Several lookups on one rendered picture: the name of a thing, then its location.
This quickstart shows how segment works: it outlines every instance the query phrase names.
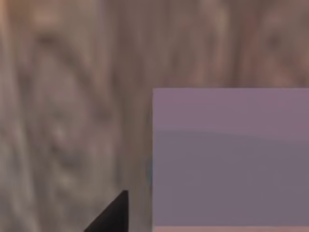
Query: black triangular shape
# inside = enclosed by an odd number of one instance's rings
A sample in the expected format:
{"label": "black triangular shape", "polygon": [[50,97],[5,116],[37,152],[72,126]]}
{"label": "black triangular shape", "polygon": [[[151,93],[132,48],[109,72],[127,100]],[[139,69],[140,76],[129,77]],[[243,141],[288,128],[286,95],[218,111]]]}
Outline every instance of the black triangular shape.
{"label": "black triangular shape", "polygon": [[124,190],[84,232],[128,232],[129,194]]}

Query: wooden surface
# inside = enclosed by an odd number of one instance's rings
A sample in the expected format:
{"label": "wooden surface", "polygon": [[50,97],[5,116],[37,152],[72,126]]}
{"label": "wooden surface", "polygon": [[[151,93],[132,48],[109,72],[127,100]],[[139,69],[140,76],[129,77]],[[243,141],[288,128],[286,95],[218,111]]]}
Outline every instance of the wooden surface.
{"label": "wooden surface", "polygon": [[306,87],[307,0],[1,0],[0,230],[151,229],[154,87]]}

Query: black object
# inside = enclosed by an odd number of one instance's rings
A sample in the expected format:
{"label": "black object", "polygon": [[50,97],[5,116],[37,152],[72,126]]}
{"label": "black object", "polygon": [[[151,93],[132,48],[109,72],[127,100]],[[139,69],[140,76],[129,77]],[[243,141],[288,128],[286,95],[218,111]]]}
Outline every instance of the black object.
{"label": "black object", "polygon": [[84,232],[128,232],[129,193],[124,190]]}

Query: blurry wood background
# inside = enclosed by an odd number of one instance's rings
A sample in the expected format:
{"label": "blurry wood background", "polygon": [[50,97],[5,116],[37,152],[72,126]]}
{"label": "blurry wood background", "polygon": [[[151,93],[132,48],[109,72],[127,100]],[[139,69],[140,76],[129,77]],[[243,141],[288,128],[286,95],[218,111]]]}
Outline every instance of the blurry wood background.
{"label": "blurry wood background", "polygon": [[154,87],[306,87],[308,0],[0,0],[0,231],[151,229]]}

